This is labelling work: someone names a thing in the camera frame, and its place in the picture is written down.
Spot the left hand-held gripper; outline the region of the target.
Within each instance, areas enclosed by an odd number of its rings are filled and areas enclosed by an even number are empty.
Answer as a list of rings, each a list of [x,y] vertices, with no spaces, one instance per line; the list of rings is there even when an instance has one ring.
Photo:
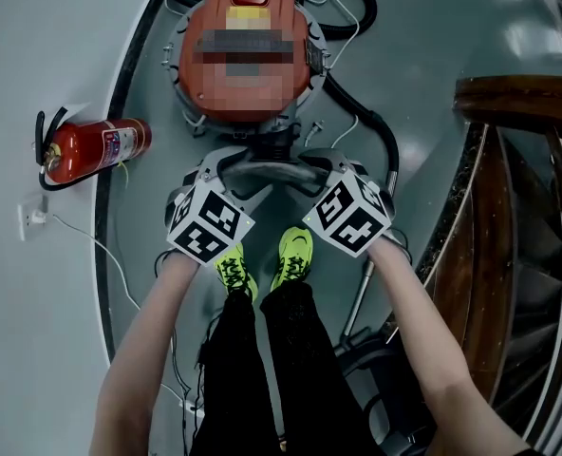
[[[222,147],[185,174],[168,198],[166,241],[199,264],[211,264],[240,242],[255,226],[246,214],[272,192],[272,184],[249,193],[228,190],[223,179],[253,168],[249,147]]]

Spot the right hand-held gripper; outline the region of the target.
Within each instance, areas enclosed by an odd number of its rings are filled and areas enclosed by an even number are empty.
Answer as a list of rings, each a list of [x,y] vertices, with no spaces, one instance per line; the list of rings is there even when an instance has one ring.
[[[320,198],[303,222],[322,240],[358,257],[390,228],[395,217],[391,191],[333,148],[308,149],[299,159],[327,172],[303,182],[307,198]]]

